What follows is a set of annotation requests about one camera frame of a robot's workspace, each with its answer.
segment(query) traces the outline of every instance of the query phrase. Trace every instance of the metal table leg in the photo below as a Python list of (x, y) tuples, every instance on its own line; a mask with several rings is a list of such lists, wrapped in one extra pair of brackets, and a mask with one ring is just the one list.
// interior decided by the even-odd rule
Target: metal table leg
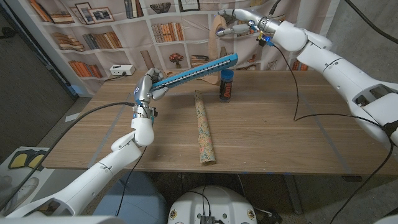
[(297, 215), (303, 213), (299, 192), (297, 191), (296, 181), (293, 175), (284, 175), (287, 191), (289, 192), (290, 201), (292, 202), (293, 211)]

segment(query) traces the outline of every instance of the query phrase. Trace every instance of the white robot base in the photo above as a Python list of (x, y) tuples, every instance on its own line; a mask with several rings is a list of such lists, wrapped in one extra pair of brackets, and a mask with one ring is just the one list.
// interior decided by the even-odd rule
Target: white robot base
[[(209, 185), (183, 194), (172, 205), (168, 224), (175, 223), (257, 223), (253, 206), (240, 194), (226, 187)], [(209, 200), (210, 209), (205, 198)]]

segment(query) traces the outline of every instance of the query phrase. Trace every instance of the vase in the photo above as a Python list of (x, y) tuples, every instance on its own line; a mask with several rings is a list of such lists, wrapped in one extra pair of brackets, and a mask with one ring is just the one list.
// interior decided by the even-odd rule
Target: vase
[(180, 62), (175, 63), (175, 68), (181, 68)]

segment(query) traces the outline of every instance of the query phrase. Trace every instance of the flowers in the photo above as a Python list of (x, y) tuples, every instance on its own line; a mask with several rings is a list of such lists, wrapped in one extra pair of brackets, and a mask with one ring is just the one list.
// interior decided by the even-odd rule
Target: flowers
[(181, 62), (184, 59), (184, 56), (180, 55), (179, 53), (174, 53), (169, 57), (170, 61), (173, 63)]

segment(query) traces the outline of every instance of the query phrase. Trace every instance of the bookshelf backdrop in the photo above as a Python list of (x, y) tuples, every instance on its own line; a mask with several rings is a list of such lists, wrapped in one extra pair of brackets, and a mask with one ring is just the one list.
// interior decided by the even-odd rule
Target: bookshelf backdrop
[[(147, 70), (141, 51), (148, 51), (157, 68), (186, 70), (206, 60), (193, 55), (208, 55), (209, 27), (217, 11), (250, 8), (264, 15), (270, 0), (19, 0), (28, 15), (63, 58), (70, 69), (94, 94), (111, 75), (114, 64), (133, 64)], [(297, 20), (299, 7), (286, 1), (278, 5), (278, 19)], [(245, 35), (218, 39), (218, 50), (238, 53), (234, 69), (284, 69), (280, 55), (268, 46), (260, 47), (253, 30)], [(181, 68), (169, 60), (183, 56)]]

